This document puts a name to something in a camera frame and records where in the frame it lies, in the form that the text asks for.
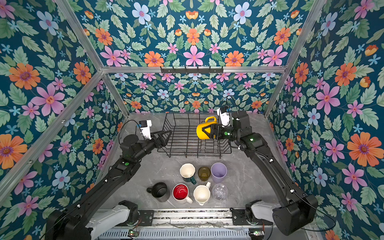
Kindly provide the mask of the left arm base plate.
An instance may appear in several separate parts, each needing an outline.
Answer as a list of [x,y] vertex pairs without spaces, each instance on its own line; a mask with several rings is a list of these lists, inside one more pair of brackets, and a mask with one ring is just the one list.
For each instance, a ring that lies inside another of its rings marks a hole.
[[129,227],[149,227],[154,220],[154,210],[138,210],[138,219],[135,221],[126,221],[125,225]]

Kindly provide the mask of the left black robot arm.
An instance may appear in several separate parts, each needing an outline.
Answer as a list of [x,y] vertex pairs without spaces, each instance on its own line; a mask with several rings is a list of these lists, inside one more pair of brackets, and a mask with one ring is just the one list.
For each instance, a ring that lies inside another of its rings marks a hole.
[[138,171],[142,159],[154,149],[165,147],[172,131],[158,131],[147,140],[139,140],[131,134],[120,144],[122,155],[109,169],[107,175],[80,200],[64,211],[53,211],[47,218],[44,240],[92,240],[103,234],[101,227],[93,227],[90,221],[97,210]]

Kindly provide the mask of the lilac plastic cup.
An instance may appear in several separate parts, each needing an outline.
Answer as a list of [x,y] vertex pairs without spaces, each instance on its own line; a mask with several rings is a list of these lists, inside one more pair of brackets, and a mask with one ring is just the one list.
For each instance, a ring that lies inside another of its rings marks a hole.
[[223,163],[214,163],[211,166],[211,176],[213,179],[213,182],[216,184],[221,183],[225,176],[228,173],[228,169],[225,164]]

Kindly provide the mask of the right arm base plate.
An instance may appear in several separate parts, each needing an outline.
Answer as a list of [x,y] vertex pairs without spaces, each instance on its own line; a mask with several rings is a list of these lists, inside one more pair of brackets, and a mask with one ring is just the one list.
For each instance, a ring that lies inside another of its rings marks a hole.
[[230,208],[232,222],[234,226],[272,226],[272,222],[256,219],[251,212],[245,209]]

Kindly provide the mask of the yellow mug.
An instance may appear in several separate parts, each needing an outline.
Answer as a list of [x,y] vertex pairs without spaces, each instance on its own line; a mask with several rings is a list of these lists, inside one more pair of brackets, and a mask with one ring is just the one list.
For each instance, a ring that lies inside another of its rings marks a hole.
[[214,139],[215,128],[217,127],[218,121],[214,116],[208,117],[205,119],[204,123],[201,123],[197,126],[196,132],[200,140],[209,140]]

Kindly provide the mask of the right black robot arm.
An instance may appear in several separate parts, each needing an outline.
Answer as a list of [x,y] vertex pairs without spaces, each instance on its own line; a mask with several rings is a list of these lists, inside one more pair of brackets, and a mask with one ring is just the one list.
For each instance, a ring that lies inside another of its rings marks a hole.
[[219,113],[218,117],[208,117],[197,126],[197,136],[201,140],[229,140],[254,162],[266,177],[277,195],[278,204],[255,200],[246,205],[245,218],[249,223],[268,221],[289,236],[310,224],[316,214],[318,201],[314,195],[307,195],[298,187],[282,166],[261,134],[252,130],[249,115],[245,111],[232,114]]

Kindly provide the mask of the black mug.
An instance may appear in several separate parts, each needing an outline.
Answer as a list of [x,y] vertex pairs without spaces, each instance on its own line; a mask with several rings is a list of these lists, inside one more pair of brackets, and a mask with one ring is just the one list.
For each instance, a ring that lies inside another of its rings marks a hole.
[[159,182],[152,187],[148,187],[147,193],[151,194],[160,203],[166,202],[171,195],[170,189],[163,182]]

